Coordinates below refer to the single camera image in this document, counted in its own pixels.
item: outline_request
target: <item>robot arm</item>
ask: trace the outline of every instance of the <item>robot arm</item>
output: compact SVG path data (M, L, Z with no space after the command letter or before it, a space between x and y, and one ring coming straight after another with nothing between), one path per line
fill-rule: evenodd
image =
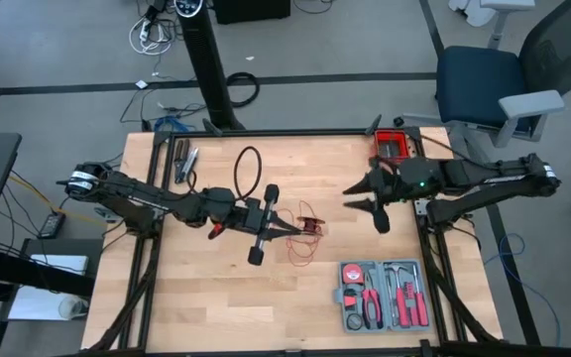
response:
M437 193L459 196L474 187L487 186L455 200L431 199L426 205L429 222L457 220L464 213L515 196L549 196L561 181L536 154L507 162L478 164L468 160L412 158L399 166L380 158L371 161L372 170L343 194L373 192L374 200L346 202L345 206L365 210L374 216L380 233L390 230L384 206L409 199L430 199Z
M231 229L257 236L251 247L248 262L261 265L265 241L292 235L307 234L279 218L273 211L279 199L275 184L266 187L265 208L256 198L246 198L245 207L237 206L238 199L228 188L205 188L202 192L174 193L143 183L125 174L114 172L106 164L85 163L76 166L65 185L69 197L100 203L125 219L127 229L142 237L153 237L159 232L159 219L172 214L189 227L199 228L210 219L214 224L208 239L214 239Z

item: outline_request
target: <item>black box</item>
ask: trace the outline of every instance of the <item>black box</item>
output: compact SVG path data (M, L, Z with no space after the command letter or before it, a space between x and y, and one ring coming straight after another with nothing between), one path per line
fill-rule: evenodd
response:
M217 23L282 19L289 16L290 0L213 0Z

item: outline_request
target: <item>wooden table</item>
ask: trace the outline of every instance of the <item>wooden table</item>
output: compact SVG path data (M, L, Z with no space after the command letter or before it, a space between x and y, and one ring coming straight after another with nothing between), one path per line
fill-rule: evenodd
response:
M444 129L422 128L421 132L448 143ZM130 134L121 171L145 181L152 142L152 134ZM428 157L452 157L449 151L423 142ZM387 207L391 232L385 235L375 230L371 215L342 206L343 201L358 198L345 197L341 191L368 171L372 143L373 139L365 136L191 139L191 145L200 150L195 167L198 190L205 186L233 187L235 159L244 147L253 145L264 161L261 183L253 196L262 198L266 184L276 183L281 191L276 209L286 208L298 214L299 202L304 199L327 222L325 236L314 261L304 268L290 263L285 239L267 243L264 264L255 267L246 262L254 236L226 231L210 241L206 236L211 224L192 229L167 218L147 351L413 347L424 338L437 345L433 327L426 332L345 333L341 308L332 298L332 291L338 286L339 261L422 261L410 203ZM165 152L162 148L157 184L162 180ZM242 191L252 185L256 167L253 155L242 161ZM184 192L186 186L172 184L171 190ZM456 226L473 231L464 221ZM123 232L122 228L117 229L106 237L106 242ZM460 298L490 333L501 337L475 240L453 230L446 233L446 242ZM101 337L122 307L134 245L135 238L127 236L103 253L83 347ZM304 252L305 247L297 248ZM141 272L147 263L144 260ZM454 337L450 307L444 296L442 300L449 336ZM140 312L137 309L134 314L134 342Z

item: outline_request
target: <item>floor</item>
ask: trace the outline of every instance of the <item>floor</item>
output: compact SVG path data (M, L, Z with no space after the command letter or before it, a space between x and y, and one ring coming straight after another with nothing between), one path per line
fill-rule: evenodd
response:
M316 1L297 1L313 10L322 6ZM539 0L533 11L511 15L502 49L517 52L525 34L560 2ZM258 100L237 110L237 117L247 128L280 129L366 127L378 114L383 114L384 124L391 125L402 112L436 114L435 82L430 78L437 55L430 35L437 31L444 47L482 47L492 29L492 23L471 28L446 3L339 0L322 15L292 8L291 16L279 21L214 25L227 73L249 71L262 77L387 73L368 80L339 76L335 81L264 85ZM22 92L28 93L27 87L39 87L41 93L0 96L0 132L23 135L15 170L54 202L64 198L56 180L67 178L77 163L116 156L126 135L139 131L138 123L118 122L134 94L129 83L158 80L152 77L157 58L137 55L127 42L129 29L138 20L137 11L135 0L0 0L0 88L25 87ZM425 21L429 14L436 24L430 32ZM173 44L157 71L191 78L185 46ZM103 85L110 83L123 84L114 87L119 90ZM88 86L84 84L98 85L91 92L85 91ZM250 90L233 87L231 96L243 98ZM195 88L158 90L147 97L144 115L162 115L158 102L179 107L200 101ZM476 137L492 160L538 153L563 181L550 198L516 198L501 203L500 209L507 231L525 239L526 251L516 257L522 279L551 301L560 318L562 345L571 347L571 92L565 101L567 110L551 117L540 143L514 141L497 150L488 137ZM138 119L140 105L136 100L125 118ZM201 116L193 116L186 123L200 125L200 120ZM46 207L18 186L11 188L41 224L48 214ZM3 202L0 208L6 210ZM88 204L69 202L66 209L93 214ZM29 224L18 207L13 214ZM489 259L497 246L486 211L478 210L475 219L484 243L482 254ZM13 242L10 222L0 216L0 241L19 247L22 238L30 236L19 232ZM97 238L101 232L102 227L69 219L61 236ZM516 241L512 245L518 248ZM487 266L487 274L505 338L523 342L504 270L494 262ZM528 292L527 296L543 344L553 345L552 314L535 294ZM83 327L82 322L15 322L0 356L75 352Z

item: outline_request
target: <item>gray tool case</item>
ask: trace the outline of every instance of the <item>gray tool case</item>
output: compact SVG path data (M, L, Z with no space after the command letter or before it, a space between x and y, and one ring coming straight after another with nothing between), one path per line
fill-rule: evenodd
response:
M345 284L343 281L343 268L348 264L357 264L362 270L363 276L363 284ZM397 282L396 276L394 271L389 269L389 267L398 266L401 267L399 270L399 280L400 286L403 290L403 296L406 303L406 316L408 318L409 325L400 326L400 312L397 303ZM413 268L415 268L415 272L417 274L416 279L413 277ZM365 276L369 271L372 285L374 290L378 292L379 301L381 304L381 317L382 317L382 328L379 328L379 325L372 321L370 324L370 328L365 326L364 321L364 314L363 314L363 290L365 288ZM338 270L338 280L339 280L339 288L334 291L334 300L337 303L341 304L341 308L343 310L343 328L347 332L351 333L380 333L380 332L387 332L391 331L426 331L429 329L431 324L431 312L430 312L430 303L428 300L428 296L426 295L426 289L424 288L424 281L422 279L422 270L420 269L420 264L415 259L396 259L392 261L346 261L341 262L339 264ZM410 307L415 309L415 313L418 313L417 309L417 294L413 294L413 300L409 300L407 297L407 283L411 283L415 286L415 280L417 280L417 284L419 287L419 292L422 293L423 301L424 301L424 311L426 314L426 323L424 321L420 321L419 315L417 319L415 316L411 315L409 310ZM353 290L356 293L356 304L350 306L349 308L345 305L345 292L348 290ZM370 312L370 316L376 316L374 305L372 303L368 303L368 308ZM361 327L360 328L353 328L354 323L358 320L358 318L354 317L353 314L359 314L361 316Z

